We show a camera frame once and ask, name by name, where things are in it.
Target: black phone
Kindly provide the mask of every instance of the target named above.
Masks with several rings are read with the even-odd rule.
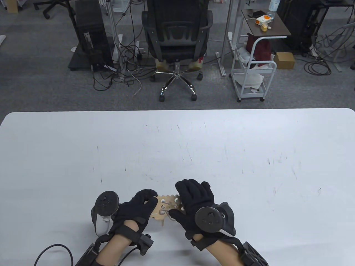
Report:
[[[265,15],[265,14],[266,13],[264,11],[259,10],[259,11],[255,11],[255,12],[249,14],[248,17],[250,17],[250,18],[258,18],[258,17],[261,17],[262,15]]]

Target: dark red cloth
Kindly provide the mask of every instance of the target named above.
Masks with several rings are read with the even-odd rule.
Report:
[[[255,41],[259,37],[255,37],[248,33],[248,42],[246,44],[246,50],[251,53],[253,49],[253,45]],[[254,58],[256,61],[270,61],[271,60],[271,44],[269,40],[261,40],[257,43],[254,51]]]

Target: gray carpet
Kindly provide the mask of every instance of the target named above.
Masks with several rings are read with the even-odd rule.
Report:
[[[342,64],[339,73],[331,65],[333,74],[325,77],[311,76],[304,72],[301,61],[294,70],[276,72],[270,93],[265,102],[243,100],[237,103],[230,78],[221,77],[215,62],[205,64],[204,78],[195,80],[191,74],[198,99],[190,101],[190,93],[180,81],[166,91],[164,103],[158,101],[160,87],[166,77],[158,77],[155,83],[142,81],[141,91],[134,96],[139,84],[127,87],[114,83],[105,92],[93,89],[90,71],[71,72],[67,65],[70,49],[77,39],[67,10],[61,6],[51,12],[46,20],[41,10],[35,11],[29,0],[17,15],[10,15],[0,8],[0,34],[6,39],[0,47],[0,121],[10,112],[24,111],[98,111],[98,110],[165,110],[165,109],[261,109],[261,108],[319,108],[348,107],[355,110],[355,75],[349,69],[352,61]],[[259,0],[260,6],[269,1]],[[214,25],[210,39],[222,40],[228,4],[210,3]],[[140,12],[143,6],[133,6],[136,33],[141,28]],[[321,32],[331,33],[342,26],[349,16],[344,8],[330,10]],[[133,39],[129,13],[118,26],[124,34],[124,42]],[[222,43],[210,41],[208,57],[221,51]],[[355,58],[351,46],[342,60]],[[231,57],[226,56],[225,67],[230,72]]]

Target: human hand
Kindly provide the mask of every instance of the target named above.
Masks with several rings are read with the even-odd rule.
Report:
[[[152,189],[144,189],[139,191],[129,202],[120,204],[118,211],[112,217],[114,224],[109,233],[113,233],[125,221],[133,220],[139,227],[137,232],[141,234],[148,225],[149,217],[158,203],[158,199],[155,198],[157,195],[156,191]]]
[[[192,237],[195,234],[207,235],[195,223],[196,212],[206,206],[214,204],[214,195],[211,191],[209,183],[198,183],[194,179],[184,179],[175,184],[175,187],[180,195],[180,200],[186,215],[179,210],[170,210],[169,215],[182,225],[186,233]]]

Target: white bottle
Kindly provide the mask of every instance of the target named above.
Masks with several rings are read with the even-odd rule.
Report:
[[[277,8],[279,7],[280,0],[271,0],[270,5],[269,5],[269,11],[267,12],[267,15],[269,17],[272,17],[272,19],[275,18],[275,14],[277,11]]]

